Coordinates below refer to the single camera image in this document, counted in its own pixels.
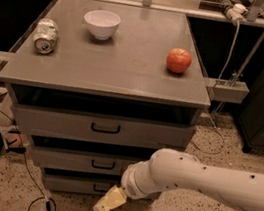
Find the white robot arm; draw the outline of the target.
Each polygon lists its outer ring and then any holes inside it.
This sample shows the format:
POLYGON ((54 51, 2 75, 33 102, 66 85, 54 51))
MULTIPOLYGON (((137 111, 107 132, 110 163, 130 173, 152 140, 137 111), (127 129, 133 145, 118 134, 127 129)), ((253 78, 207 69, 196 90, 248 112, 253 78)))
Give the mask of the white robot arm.
POLYGON ((128 166, 120 185, 110 188, 93 210, 111 211, 129 198, 175 189, 198 191, 238 211, 264 211, 264 174, 207 166, 191 154, 169 148, 128 166))

